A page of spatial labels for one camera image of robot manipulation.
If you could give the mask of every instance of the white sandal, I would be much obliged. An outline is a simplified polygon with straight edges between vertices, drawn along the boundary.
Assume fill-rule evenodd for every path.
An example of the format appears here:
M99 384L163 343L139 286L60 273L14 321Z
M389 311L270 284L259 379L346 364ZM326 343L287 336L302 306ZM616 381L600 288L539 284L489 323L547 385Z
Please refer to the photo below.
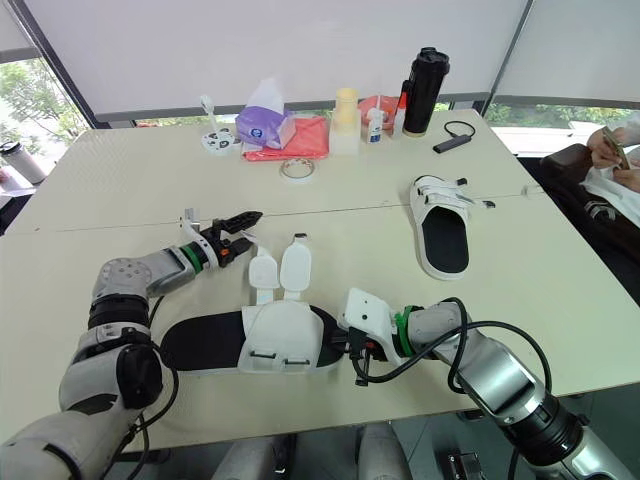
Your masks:
M469 265L468 207L475 202L462 194L464 184L464 179L454 183L424 175L411 186L420 263L438 280L462 278Z

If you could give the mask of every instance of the red cloth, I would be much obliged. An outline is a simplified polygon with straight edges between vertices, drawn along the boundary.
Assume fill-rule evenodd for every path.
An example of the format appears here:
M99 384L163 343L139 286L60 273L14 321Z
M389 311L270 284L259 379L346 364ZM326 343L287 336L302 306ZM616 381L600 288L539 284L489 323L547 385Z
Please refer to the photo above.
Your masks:
M282 150L264 147L245 152L250 162L287 160L289 158L324 158L329 154L329 135L324 117L296 118L296 134Z

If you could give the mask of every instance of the glue bottle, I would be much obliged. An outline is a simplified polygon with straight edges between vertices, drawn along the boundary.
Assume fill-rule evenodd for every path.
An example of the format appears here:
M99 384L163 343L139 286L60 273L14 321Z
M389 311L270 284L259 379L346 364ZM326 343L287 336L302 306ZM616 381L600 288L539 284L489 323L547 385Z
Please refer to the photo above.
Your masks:
M384 120L384 112L380 110L380 95L376 108L371 108L367 112L369 119L369 128L367 128L367 143L378 143L382 138L382 122Z

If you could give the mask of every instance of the black thermos bottle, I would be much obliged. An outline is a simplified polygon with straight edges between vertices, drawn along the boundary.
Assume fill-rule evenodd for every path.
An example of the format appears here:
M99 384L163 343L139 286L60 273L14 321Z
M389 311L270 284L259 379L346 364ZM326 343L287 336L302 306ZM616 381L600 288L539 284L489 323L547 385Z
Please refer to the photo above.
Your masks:
M402 84L407 92L407 112L403 131L420 137L427 131L444 76L449 73L449 56L425 47L411 64L411 76Z

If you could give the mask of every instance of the roll of tape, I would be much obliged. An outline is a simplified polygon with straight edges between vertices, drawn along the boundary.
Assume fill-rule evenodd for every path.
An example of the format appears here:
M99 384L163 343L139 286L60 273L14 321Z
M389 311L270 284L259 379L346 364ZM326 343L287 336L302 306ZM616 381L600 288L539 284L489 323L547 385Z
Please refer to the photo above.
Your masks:
M311 180L316 166L307 158L291 158L282 162L280 175L292 183L307 183Z

